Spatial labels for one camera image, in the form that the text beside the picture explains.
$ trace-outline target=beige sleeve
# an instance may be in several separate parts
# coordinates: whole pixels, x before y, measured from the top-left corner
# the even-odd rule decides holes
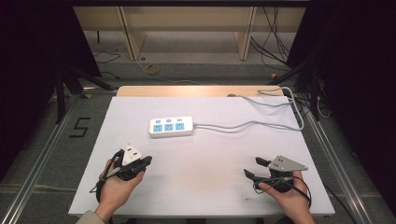
[[[77,222],[77,224],[105,224],[93,211],[87,211]]]

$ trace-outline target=power strip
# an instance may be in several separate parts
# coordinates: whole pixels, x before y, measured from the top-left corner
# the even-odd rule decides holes
[[[152,119],[149,122],[149,134],[152,138],[190,135],[193,131],[192,117]]]

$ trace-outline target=blue outlet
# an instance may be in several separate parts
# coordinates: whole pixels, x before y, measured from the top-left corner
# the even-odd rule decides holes
[[[154,127],[153,127],[153,131],[154,131],[155,133],[160,133],[160,132],[163,131],[163,126],[162,126],[161,124],[156,124],[156,125],[154,125]]]
[[[176,131],[183,131],[184,123],[176,123]]]
[[[166,132],[172,132],[173,130],[174,130],[173,123],[165,124],[165,131]]]

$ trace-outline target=white tabletop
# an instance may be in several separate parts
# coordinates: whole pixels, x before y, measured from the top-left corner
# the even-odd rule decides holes
[[[277,105],[283,96],[255,97]],[[191,116],[196,123],[234,126],[247,121],[298,127],[289,105],[271,108],[240,97],[114,97],[78,186],[69,214],[80,216],[97,206],[89,193],[106,161],[128,143],[152,156],[144,180],[115,215],[129,217],[263,217],[282,211],[267,194],[257,194],[247,169],[268,177],[256,157],[285,156],[308,167],[304,180],[312,193],[311,213],[334,210],[301,132],[249,125],[237,133],[195,129],[192,135],[152,139],[151,119]]]

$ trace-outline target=hand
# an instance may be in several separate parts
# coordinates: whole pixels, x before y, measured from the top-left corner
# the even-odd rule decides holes
[[[293,175],[303,179],[301,171],[294,171]],[[259,187],[262,190],[266,191],[277,201],[277,203],[279,203],[285,215],[291,218],[294,223],[315,223],[311,213],[309,212],[307,199],[295,189],[291,189],[285,193],[281,193],[265,183],[260,183]],[[306,193],[307,191],[306,185],[303,183],[302,180],[298,178],[294,178],[294,187],[304,193]]]
[[[117,160],[118,158],[111,164],[109,171],[114,169],[114,163]],[[99,178],[103,176],[104,172],[105,170],[100,174]],[[134,188],[143,180],[143,175],[144,172],[140,172],[129,181],[121,180],[117,176],[110,177],[102,187],[100,203],[95,210],[96,215],[107,223],[113,213],[128,201]]]

